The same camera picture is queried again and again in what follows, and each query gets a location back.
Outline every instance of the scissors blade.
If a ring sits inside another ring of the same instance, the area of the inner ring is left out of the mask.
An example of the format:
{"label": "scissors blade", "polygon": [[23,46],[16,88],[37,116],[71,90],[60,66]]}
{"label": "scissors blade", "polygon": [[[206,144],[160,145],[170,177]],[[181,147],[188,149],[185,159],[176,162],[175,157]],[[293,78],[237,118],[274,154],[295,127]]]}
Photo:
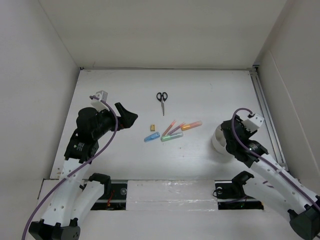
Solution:
{"label": "scissors blade", "polygon": [[165,115],[165,104],[163,101],[161,101],[161,108],[162,108],[162,115]]}

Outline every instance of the black scissors handle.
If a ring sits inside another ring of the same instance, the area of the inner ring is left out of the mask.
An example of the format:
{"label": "black scissors handle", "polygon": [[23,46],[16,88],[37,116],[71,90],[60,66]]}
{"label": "black scissors handle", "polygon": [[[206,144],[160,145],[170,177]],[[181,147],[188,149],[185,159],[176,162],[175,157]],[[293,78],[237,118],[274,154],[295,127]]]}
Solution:
{"label": "black scissors handle", "polygon": [[165,102],[167,100],[167,98],[168,98],[168,94],[165,91],[163,93],[158,92],[156,94],[156,99],[158,99],[159,102],[161,102],[161,100]]}

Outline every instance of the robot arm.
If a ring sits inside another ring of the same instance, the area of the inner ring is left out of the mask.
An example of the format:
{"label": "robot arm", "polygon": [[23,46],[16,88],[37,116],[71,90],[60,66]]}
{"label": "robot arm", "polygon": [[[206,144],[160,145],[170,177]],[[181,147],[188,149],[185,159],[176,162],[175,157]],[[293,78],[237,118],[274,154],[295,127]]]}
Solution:
{"label": "robot arm", "polygon": [[[64,182],[53,193],[40,221],[33,221],[29,227],[29,233],[36,240],[78,240],[81,223],[91,207],[102,195],[110,194],[110,177],[94,173],[77,198],[82,179],[90,167],[90,159],[99,148],[98,140],[106,132],[116,130],[115,116],[106,109],[101,100],[107,100],[107,93],[104,91],[99,91],[92,97],[91,104],[94,108],[86,107],[78,113],[77,129],[72,134],[64,154],[60,176],[60,180]],[[117,131],[130,128],[138,115],[127,111],[119,102],[115,106],[120,113],[117,117]],[[71,175],[82,165],[80,170]]]}
{"label": "robot arm", "polygon": [[249,114],[247,120],[234,114],[231,120],[221,124],[221,131],[226,151],[274,188],[255,180],[246,171],[232,179],[233,188],[266,203],[288,220],[301,238],[311,240],[320,233],[320,197],[293,178],[259,142],[249,139],[263,121],[258,114]]}

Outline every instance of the scissors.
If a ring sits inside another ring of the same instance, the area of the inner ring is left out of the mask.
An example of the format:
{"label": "scissors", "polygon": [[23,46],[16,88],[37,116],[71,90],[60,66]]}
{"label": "scissors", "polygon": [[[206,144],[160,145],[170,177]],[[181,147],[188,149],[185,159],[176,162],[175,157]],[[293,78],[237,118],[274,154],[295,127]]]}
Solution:
{"label": "scissors", "polygon": [[162,108],[162,114],[165,115],[165,104],[164,102],[167,100],[168,94],[164,91],[163,93],[158,92],[156,94],[156,99],[158,99],[159,102],[161,102],[161,108]]}

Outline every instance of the purple marker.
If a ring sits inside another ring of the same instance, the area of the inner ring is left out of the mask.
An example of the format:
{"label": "purple marker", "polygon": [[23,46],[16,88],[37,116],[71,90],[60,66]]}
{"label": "purple marker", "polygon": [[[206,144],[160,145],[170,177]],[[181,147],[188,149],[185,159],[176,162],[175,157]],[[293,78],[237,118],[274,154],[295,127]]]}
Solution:
{"label": "purple marker", "polygon": [[185,125],[185,122],[181,123],[179,126],[177,126],[175,129],[171,130],[170,132],[168,132],[168,135],[173,134],[175,131],[177,131],[178,129],[180,129],[183,125]]}

